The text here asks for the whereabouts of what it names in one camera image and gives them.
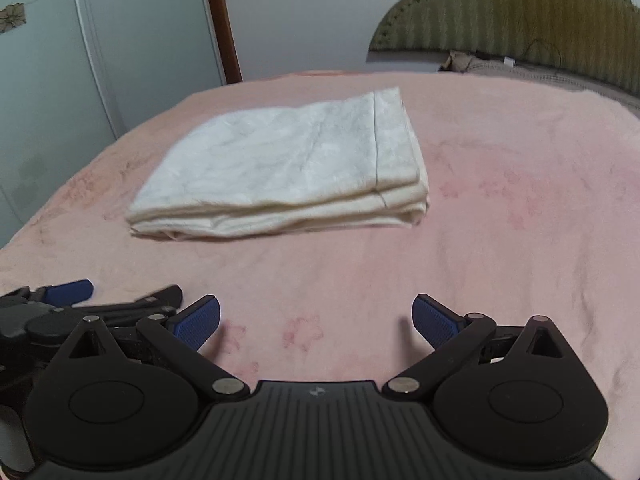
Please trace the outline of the white pants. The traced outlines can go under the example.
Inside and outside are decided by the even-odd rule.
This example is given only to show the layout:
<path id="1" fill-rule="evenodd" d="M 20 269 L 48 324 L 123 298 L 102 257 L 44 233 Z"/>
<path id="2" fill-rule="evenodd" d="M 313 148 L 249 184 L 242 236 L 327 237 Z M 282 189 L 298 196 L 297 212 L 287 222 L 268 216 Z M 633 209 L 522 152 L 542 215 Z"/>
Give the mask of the white pants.
<path id="1" fill-rule="evenodd" d="M 166 154 L 129 206 L 136 234 L 239 238 L 415 226 L 424 158 L 397 88 L 209 119 Z"/>

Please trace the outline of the pink bed blanket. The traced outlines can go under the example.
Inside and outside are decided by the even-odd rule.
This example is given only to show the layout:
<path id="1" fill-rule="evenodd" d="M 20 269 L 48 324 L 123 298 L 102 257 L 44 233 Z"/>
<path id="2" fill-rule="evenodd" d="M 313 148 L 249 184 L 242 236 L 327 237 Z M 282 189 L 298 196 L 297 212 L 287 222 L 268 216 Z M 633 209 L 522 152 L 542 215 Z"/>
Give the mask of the pink bed blanket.
<path id="1" fill-rule="evenodd" d="M 246 240 L 147 240 L 125 212 L 172 144 L 244 108 L 398 88 L 430 208 L 414 228 Z M 597 463 L 639 474 L 639 123 L 590 92 L 458 74 L 308 73 L 189 96 L 72 177 L 1 252 L 1 288 L 88 278 L 96 304 L 171 284 L 222 324 L 206 356 L 261 379 L 388 378 L 426 355 L 410 323 L 425 292 L 503 325 L 550 316 L 610 409 Z"/>

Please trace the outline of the glass wardrobe sliding door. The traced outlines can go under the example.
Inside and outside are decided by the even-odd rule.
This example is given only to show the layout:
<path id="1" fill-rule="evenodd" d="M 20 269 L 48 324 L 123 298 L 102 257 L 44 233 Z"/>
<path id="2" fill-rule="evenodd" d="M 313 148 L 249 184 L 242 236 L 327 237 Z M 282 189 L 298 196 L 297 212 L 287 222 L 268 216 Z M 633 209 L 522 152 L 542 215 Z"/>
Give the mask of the glass wardrobe sliding door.
<path id="1" fill-rule="evenodd" d="M 1 0 L 1 237 L 224 74 L 206 0 Z"/>

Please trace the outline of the olive padded headboard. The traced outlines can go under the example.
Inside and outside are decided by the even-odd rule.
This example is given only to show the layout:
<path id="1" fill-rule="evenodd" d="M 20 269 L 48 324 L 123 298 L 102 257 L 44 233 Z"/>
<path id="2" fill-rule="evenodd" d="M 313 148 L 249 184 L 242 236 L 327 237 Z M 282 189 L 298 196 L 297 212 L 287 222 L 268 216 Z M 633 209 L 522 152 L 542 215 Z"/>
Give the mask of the olive padded headboard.
<path id="1" fill-rule="evenodd" d="M 506 56 L 639 92 L 639 9 L 631 0 L 399 0 L 369 49 Z"/>

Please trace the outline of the brown wooden door frame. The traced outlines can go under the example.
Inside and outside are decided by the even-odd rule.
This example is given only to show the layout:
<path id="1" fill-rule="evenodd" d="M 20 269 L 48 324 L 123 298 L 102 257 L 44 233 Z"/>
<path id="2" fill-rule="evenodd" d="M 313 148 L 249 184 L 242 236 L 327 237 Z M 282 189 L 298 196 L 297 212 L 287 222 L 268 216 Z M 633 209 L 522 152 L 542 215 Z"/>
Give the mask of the brown wooden door frame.
<path id="1" fill-rule="evenodd" d="M 238 84 L 243 80 L 236 54 L 226 0 L 208 0 L 214 26 L 222 70 L 227 84 Z"/>

